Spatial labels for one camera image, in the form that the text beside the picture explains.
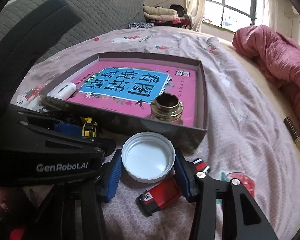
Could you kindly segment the person's left hand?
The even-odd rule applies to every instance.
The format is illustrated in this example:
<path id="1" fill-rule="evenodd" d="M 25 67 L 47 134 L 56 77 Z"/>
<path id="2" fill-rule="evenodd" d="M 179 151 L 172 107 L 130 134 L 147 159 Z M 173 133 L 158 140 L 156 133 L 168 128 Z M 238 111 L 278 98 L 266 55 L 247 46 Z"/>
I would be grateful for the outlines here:
<path id="1" fill-rule="evenodd" d="M 37 219 L 37 208 L 21 188 L 0 187 L 0 220 L 26 223 Z"/>

